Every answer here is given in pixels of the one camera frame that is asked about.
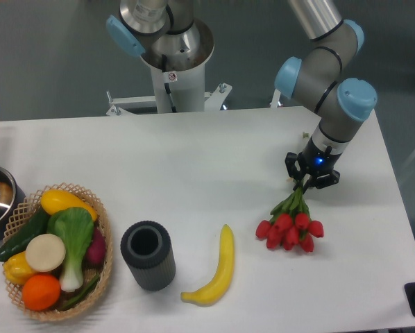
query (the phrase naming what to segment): red tulip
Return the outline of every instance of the red tulip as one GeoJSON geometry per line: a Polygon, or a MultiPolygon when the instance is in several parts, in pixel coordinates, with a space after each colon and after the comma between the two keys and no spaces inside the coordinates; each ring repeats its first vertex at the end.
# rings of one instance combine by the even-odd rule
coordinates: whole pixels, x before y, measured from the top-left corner
{"type": "Polygon", "coordinates": [[[271,223],[269,221],[263,220],[257,227],[255,231],[255,236],[258,239],[265,239],[268,237],[269,229],[271,229],[271,223]]]}
{"type": "Polygon", "coordinates": [[[274,223],[274,227],[281,233],[285,233],[293,226],[294,223],[292,222],[292,218],[289,214],[281,214],[277,221],[274,223]]]}
{"type": "Polygon", "coordinates": [[[285,241],[290,244],[297,245],[299,242],[300,232],[298,229],[293,225],[291,229],[288,230],[286,233],[285,241]]]}
{"type": "Polygon", "coordinates": [[[306,230],[310,224],[310,217],[305,213],[298,213],[295,218],[295,225],[300,230],[306,230]]]}
{"type": "Polygon", "coordinates": [[[323,231],[323,224],[319,221],[311,221],[307,227],[307,231],[314,237],[321,238],[325,235],[323,231]]]}
{"type": "Polygon", "coordinates": [[[276,248],[283,239],[283,234],[280,234],[277,230],[272,227],[268,233],[268,239],[266,241],[267,248],[276,248]]]}
{"type": "Polygon", "coordinates": [[[284,248],[286,251],[290,251],[290,250],[292,250],[292,248],[293,248],[294,246],[295,246],[295,245],[293,245],[293,244],[291,244],[291,243],[287,242],[286,240],[284,240],[284,241],[283,241],[283,248],[284,248]]]}
{"type": "Polygon", "coordinates": [[[310,234],[306,234],[305,239],[300,242],[300,246],[307,253],[314,251],[314,241],[310,234]]]}

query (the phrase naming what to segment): gray floor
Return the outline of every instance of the gray floor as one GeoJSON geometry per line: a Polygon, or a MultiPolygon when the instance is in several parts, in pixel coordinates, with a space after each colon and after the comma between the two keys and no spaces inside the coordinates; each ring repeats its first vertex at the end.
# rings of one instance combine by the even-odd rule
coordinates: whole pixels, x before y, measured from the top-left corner
{"type": "MultiPolygon", "coordinates": [[[[226,82],[234,87],[230,108],[268,106],[281,64],[310,51],[287,2],[195,3],[216,41],[206,89],[226,82]]],[[[377,115],[415,236],[415,163],[400,170],[415,148],[415,0],[335,3],[366,33],[345,76],[363,78],[379,92],[377,115]]],[[[117,7],[107,0],[0,1],[1,120],[103,116],[106,90],[114,98],[152,95],[148,69],[105,31],[117,7]]]]}

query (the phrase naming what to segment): blue indicator light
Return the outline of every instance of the blue indicator light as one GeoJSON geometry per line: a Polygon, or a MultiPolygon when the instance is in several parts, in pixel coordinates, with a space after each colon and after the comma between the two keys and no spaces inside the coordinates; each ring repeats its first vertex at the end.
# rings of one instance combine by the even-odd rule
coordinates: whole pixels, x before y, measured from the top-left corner
{"type": "Polygon", "coordinates": [[[322,165],[325,160],[321,157],[316,157],[316,165],[322,165]]]}

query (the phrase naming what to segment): toy banana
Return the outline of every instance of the toy banana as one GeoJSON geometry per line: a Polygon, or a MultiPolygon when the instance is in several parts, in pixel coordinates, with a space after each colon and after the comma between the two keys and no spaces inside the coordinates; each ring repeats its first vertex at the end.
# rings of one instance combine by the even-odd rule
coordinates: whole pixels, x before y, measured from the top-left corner
{"type": "Polygon", "coordinates": [[[219,264],[214,277],[197,291],[181,293],[181,300],[204,307],[214,304],[229,288],[234,275],[234,261],[234,234],[229,225],[225,224],[221,229],[219,264]]]}

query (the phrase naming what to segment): wicker basket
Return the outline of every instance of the wicker basket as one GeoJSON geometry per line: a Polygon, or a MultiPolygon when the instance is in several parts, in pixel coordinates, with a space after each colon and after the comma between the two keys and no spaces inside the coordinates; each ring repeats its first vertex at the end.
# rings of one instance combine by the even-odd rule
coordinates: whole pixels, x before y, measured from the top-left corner
{"type": "Polygon", "coordinates": [[[31,311],[25,308],[24,302],[22,301],[22,286],[6,280],[8,296],[12,300],[12,303],[22,310],[24,314],[39,321],[61,321],[85,311],[103,294],[108,285],[110,272],[112,270],[113,245],[108,217],[101,201],[88,189],[79,185],[65,183],[62,183],[61,185],[46,186],[43,190],[38,190],[35,194],[31,194],[29,197],[25,198],[24,202],[18,205],[17,209],[15,209],[13,215],[9,219],[4,233],[4,242],[16,233],[35,213],[40,206],[41,195],[48,189],[62,189],[69,191],[90,204],[98,212],[99,218],[95,223],[97,223],[99,231],[101,231],[101,234],[104,236],[106,245],[106,255],[102,266],[95,267],[85,261],[83,264],[84,284],[88,283],[96,274],[100,274],[100,279],[95,289],[89,293],[84,300],[66,311],[58,311],[55,308],[59,308],[68,299],[75,296],[76,293],[62,292],[59,301],[51,309],[46,311],[31,311]]]}

